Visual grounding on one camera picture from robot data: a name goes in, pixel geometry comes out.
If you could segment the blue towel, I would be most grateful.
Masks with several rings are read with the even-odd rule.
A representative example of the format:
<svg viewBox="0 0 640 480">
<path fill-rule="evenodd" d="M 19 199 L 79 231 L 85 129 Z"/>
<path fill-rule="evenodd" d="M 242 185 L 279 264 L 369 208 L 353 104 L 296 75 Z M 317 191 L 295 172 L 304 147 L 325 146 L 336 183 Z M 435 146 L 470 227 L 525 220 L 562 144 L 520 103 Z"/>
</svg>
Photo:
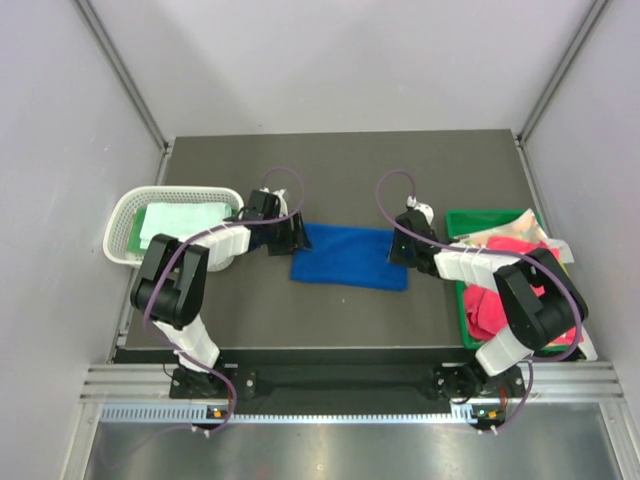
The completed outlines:
<svg viewBox="0 0 640 480">
<path fill-rule="evenodd" d="M 308 224 L 312 248 L 294 254 L 290 279 L 392 292 L 408 289 L 408 269 L 389 262 L 391 230 Z"/>
</svg>

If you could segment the white mint towel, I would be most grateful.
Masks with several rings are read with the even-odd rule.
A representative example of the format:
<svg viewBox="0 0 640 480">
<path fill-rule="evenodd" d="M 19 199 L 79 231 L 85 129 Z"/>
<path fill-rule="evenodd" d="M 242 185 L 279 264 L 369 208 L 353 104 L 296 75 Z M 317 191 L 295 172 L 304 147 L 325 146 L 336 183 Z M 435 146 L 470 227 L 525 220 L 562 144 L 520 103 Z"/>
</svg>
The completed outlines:
<svg viewBox="0 0 640 480">
<path fill-rule="evenodd" d="M 151 203 L 145 209 L 140 239 L 150 241 L 157 234 L 191 236 L 236 212 L 234 207 L 222 202 Z"/>
</svg>

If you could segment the green microfiber towel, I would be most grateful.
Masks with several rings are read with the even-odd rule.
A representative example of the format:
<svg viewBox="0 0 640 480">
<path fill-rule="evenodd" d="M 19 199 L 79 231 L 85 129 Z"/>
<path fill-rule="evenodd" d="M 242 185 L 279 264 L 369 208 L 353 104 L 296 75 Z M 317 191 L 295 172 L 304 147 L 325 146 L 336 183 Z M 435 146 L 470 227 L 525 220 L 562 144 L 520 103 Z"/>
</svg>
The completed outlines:
<svg viewBox="0 0 640 480">
<path fill-rule="evenodd" d="M 131 231 L 127 241 L 126 251 L 132 254 L 144 254 L 146 249 L 142 246 L 141 230 L 146 216 L 146 207 L 138 208 L 133 216 Z"/>
</svg>

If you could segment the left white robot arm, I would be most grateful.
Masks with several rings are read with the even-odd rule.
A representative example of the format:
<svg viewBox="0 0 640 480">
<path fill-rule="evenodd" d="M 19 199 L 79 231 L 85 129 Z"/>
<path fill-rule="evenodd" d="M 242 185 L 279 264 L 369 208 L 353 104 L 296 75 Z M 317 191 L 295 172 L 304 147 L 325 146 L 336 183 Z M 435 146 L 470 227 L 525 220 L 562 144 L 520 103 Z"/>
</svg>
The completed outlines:
<svg viewBox="0 0 640 480">
<path fill-rule="evenodd" d="M 132 306 L 165 335 L 205 396 L 220 394 L 227 382 L 225 370 L 216 366 L 220 349 L 201 318 L 207 274 L 261 247 L 270 256 L 312 248 L 300 209 L 289 208 L 285 189 L 254 190 L 237 213 L 202 223 L 188 234 L 156 234 L 138 270 Z"/>
</svg>

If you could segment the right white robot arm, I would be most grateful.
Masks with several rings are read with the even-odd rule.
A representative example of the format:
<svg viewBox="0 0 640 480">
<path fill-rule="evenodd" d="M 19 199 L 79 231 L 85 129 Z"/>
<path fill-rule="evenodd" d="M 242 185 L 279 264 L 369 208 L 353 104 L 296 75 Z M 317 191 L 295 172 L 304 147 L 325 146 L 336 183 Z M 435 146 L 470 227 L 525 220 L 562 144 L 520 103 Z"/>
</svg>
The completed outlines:
<svg viewBox="0 0 640 480">
<path fill-rule="evenodd" d="M 476 351 L 475 364 L 466 372 L 474 393 L 492 394 L 502 385 L 503 372 L 537 357 L 568 333 L 573 335 L 571 343 L 551 359 L 565 359 L 580 347 L 588 307 L 549 248 L 539 246 L 522 253 L 465 242 L 444 243 L 431 228 L 432 215 L 423 204 L 387 219 L 394 227 L 391 262 L 498 296 L 506 325 Z"/>
</svg>

